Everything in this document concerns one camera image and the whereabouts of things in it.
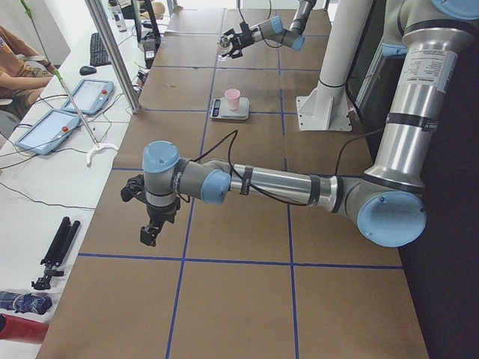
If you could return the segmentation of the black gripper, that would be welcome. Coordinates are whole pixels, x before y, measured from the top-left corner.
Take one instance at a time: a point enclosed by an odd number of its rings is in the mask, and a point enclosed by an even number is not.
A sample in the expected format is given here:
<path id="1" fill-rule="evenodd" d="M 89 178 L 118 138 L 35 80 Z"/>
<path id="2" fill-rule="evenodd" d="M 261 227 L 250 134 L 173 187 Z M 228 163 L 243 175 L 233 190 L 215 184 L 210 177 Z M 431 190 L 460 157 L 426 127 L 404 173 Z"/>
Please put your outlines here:
<path id="1" fill-rule="evenodd" d="M 140 242 L 146 246 L 156 246 L 158 230 L 165 222 L 173 224 L 180 209 L 180 198 L 174 192 L 152 194 L 144 184 L 143 175 L 129 178 L 120 190 L 120 198 L 123 202 L 135 198 L 146 206 L 149 223 L 140 229 Z"/>
<path id="2" fill-rule="evenodd" d="M 232 42 L 232 50 L 229 52 L 229 57 L 233 59 L 241 58 L 242 50 L 255 43 L 254 33 L 257 31 L 257 26 L 254 25 L 250 28 L 246 22 L 241 22 L 239 26 L 241 28 L 240 33 L 235 33 L 235 30 L 231 28 L 219 38 L 219 42 Z"/>

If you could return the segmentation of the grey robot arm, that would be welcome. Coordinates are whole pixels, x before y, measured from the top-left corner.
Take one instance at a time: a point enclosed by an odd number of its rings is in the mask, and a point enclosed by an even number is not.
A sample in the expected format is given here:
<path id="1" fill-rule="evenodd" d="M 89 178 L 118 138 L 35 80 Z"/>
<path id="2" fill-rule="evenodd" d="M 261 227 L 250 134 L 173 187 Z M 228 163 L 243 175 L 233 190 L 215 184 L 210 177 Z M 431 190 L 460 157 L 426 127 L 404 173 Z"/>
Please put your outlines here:
<path id="1" fill-rule="evenodd" d="M 220 61 L 226 61 L 228 58 L 240 58 L 244 48 L 261 41 L 274 49 L 286 46 L 295 51 L 301 50 L 305 42 L 303 32 L 316 3 L 316 1 L 299 1 L 293 21 L 286 29 L 279 16 L 271 17 L 272 10 L 269 10 L 266 20 L 250 26 L 242 14 L 240 1 L 237 1 L 237 10 L 242 20 L 239 24 L 240 32 L 236 33 L 231 28 L 221 35 L 217 43 L 217 58 Z"/>
<path id="2" fill-rule="evenodd" d="M 230 30 L 219 41 L 219 57 L 236 57 L 260 39 L 270 39 L 298 49 L 306 19 L 315 1 L 301 1 L 291 30 L 282 28 L 276 17 L 251 29 L 242 23 L 242 32 Z M 332 159 L 333 142 L 326 131 L 339 139 L 341 130 L 350 131 L 347 110 L 347 77 L 362 30 L 373 1 L 340 1 L 326 48 L 317 86 L 308 96 L 296 98 L 299 130 L 320 133 L 319 145 L 312 135 L 296 133 L 300 155 L 313 159 L 318 155 Z M 278 202 L 300 207 L 321 206 L 353 222 L 370 241 L 384 247 L 400 247 L 417 239 L 427 224 L 421 200 L 424 183 L 421 169 L 439 112 L 454 73 L 458 54 L 474 41 L 478 30 L 478 1 L 385 1 L 382 54 L 404 57 L 400 78 L 373 165 L 360 177 L 337 174 L 295 174 L 253 165 L 211 159 L 200 164 L 197 159 L 180 156 L 175 145 L 154 141 L 143 151 L 143 174 L 128 179 L 120 197 L 135 198 L 145 204 L 149 223 L 141 228 L 141 242 L 156 245 L 156 237 L 165 222 L 174 223 L 182 194 L 205 203 L 221 204 L 228 191 L 243 196 L 262 194 Z"/>

